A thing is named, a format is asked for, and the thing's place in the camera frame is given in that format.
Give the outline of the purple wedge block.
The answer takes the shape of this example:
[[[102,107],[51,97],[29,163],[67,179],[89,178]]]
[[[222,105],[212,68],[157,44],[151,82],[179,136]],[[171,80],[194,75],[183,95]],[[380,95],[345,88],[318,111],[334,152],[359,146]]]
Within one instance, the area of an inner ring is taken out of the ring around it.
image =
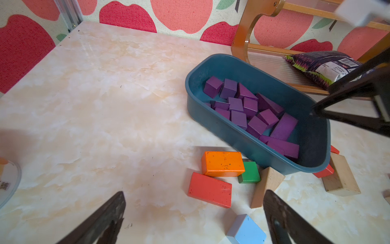
[[[257,101],[258,97],[249,91],[242,83],[238,83],[236,98],[243,99],[248,98]]]

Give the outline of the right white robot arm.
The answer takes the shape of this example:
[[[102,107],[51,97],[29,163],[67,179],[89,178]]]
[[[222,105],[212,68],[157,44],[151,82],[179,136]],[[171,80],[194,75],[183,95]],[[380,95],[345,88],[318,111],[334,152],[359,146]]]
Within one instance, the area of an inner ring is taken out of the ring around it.
[[[336,16],[354,27],[379,17],[390,19],[389,1],[343,1]],[[390,51],[386,49],[329,86],[330,95],[312,107],[317,117],[335,120],[379,135],[390,135]],[[377,118],[327,111],[326,108],[351,97],[372,98]]]

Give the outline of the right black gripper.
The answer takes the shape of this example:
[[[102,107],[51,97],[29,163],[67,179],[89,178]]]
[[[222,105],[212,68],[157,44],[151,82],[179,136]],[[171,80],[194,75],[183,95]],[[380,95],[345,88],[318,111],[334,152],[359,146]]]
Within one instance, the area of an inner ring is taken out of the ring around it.
[[[328,87],[330,96],[312,106],[311,114],[316,117],[346,123],[376,134],[390,136],[390,67],[376,71],[374,78],[362,78],[351,82],[378,65],[389,63],[389,54],[379,54],[342,77]],[[377,117],[340,113],[326,110],[327,107],[351,97],[373,99]]]

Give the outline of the purple cube pile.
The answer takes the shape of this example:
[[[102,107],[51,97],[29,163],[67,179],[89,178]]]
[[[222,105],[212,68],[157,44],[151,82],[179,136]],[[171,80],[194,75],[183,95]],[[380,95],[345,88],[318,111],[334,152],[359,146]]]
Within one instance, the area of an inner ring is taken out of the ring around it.
[[[246,114],[247,119],[252,119],[258,112],[258,102],[257,100],[244,97],[243,102],[243,111]]]
[[[259,138],[267,129],[268,125],[262,120],[260,120],[258,117],[254,116],[248,122],[246,132],[248,132],[255,138]]]

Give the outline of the lone purple cube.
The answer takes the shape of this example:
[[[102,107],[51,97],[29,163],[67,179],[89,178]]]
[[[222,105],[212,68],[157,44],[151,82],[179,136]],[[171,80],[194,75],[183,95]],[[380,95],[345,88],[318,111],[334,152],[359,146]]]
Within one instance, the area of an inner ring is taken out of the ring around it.
[[[271,109],[259,112],[257,117],[267,125],[267,129],[272,128],[279,122],[278,117],[271,111]]]

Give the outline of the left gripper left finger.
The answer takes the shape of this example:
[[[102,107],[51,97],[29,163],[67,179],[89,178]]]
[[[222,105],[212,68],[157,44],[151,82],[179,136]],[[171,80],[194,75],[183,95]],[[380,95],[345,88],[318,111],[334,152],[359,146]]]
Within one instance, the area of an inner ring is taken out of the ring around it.
[[[117,241],[124,213],[126,200],[119,191],[99,209],[83,221],[71,233],[60,240],[59,244],[114,244]]]

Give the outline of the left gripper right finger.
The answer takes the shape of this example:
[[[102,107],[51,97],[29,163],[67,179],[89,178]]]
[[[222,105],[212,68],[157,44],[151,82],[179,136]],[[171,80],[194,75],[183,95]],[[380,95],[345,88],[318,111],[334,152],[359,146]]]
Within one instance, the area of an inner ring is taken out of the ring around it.
[[[267,190],[263,200],[268,228],[274,244],[330,244],[273,191]]]

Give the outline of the teal plastic storage bin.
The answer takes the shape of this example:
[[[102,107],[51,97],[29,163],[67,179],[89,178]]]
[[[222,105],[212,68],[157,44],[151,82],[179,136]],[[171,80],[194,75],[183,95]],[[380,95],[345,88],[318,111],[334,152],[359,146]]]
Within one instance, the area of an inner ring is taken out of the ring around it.
[[[204,92],[205,82],[212,76],[242,83],[252,93],[261,93],[298,120],[289,142],[299,145],[296,161],[284,157],[245,130],[206,105],[211,101]],[[263,168],[272,167],[288,175],[296,172],[316,173],[330,162],[331,129],[327,119],[314,117],[315,101],[306,94],[227,54],[214,54],[203,60],[185,80],[190,116],[221,140]]]

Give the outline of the purple triangle block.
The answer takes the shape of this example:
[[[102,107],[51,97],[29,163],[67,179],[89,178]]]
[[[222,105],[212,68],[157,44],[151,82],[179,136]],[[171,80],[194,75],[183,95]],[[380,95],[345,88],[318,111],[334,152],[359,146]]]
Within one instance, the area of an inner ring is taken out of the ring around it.
[[[257,93],[256,97],[258,99],[258,111],[270,109],[278,118],[284,114],[283,107],[268,99],[264,95]]]

